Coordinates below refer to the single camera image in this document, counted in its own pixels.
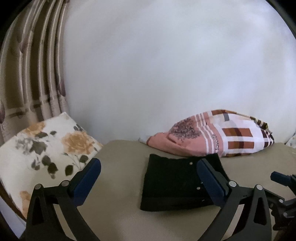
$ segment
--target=bed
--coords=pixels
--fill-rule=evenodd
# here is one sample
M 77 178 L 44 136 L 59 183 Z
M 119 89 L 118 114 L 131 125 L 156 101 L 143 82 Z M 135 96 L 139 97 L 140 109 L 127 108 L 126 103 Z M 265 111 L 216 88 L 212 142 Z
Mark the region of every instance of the bed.
M 102 163 L 102 172 L 78 210 L 100 240 L 193 241 L 203 234 L 217 215 L 219 208 L 216 206 L 169 212 L 141 211 L 141 190 L 151 153 L 178 158 L 145 144 L 124 140 L 109 142 L 96 155 Z M 276 143 L 249 156 L 221 158 L 221 162 L 229 178 L 240 186 L 261 184 L 287 200 L 294 198 L 288 187 L 270 180 L 273 171 L 287 175 L 296 172 L 293 148 Z M 225 237 L 231 236 L 241 210 L 240 206 Z M 56 206 L 56 211 L 65 233 L 74 238 L 59 206 Z

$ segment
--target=bolt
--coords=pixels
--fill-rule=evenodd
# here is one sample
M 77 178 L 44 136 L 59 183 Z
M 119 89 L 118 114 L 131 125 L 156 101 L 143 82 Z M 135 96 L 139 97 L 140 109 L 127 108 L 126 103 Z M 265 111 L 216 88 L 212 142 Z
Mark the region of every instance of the bolt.
M 229 185 L 230 185 L 231 187 L 235 187 L 235 186 L 237 185 L 237 183 L 236 183 L 235 181 L 230 181 L 230 182 L 229 182 Z
M 41 184 L 36 184 L 35 189 L 38 190 L 41 188 Z
M 63 187 L 66 187 L 68 185 L 69 185 L 69 181 L 68 180 L 62 181 L 62 186 Z
M 263 187 L 261 185 L 259 185 L 259 184 L 256 187 L 257 187 L 258 190 L 262 190 L 263 189 Z

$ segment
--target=pillowcase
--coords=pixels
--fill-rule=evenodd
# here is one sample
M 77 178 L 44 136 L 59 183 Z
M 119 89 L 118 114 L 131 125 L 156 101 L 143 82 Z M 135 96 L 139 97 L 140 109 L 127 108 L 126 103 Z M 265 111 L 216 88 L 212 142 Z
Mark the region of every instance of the pillowcase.
M 71 180 L 102 145 L 67 113 L 36 123 L 0 147 L 0 179 L 15 206 L 27 218 L 34 186 Z
M 267 123 L 229 110 L 212 110 L 188 117 L 168 132 L 141 139 L 148 146 L 178 156 L 247 155 L 274 143 Z

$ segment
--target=folded black cloth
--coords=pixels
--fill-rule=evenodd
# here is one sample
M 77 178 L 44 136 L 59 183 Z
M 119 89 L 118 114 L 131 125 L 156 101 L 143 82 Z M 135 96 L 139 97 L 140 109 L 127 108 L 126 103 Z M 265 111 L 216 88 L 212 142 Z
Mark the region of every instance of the folded black cloth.
M 229 180 L 218 154 L 182 159 L 151 154 L 140 209 L 154 212 L 213 205 L 196 171 L 196 163 L 202 158 L 206 158 L 216 171 Z

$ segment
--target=curtain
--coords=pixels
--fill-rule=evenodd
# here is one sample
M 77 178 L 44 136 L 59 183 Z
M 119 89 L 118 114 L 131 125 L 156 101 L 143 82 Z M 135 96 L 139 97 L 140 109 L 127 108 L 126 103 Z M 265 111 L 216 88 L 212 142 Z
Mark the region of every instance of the curtain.
M 31 1 L 0 41 L 0 146 L 28 126 L 69 112 L 61 54 L 67 5 Z M 23 218 L 1 183 L 0 196 Z

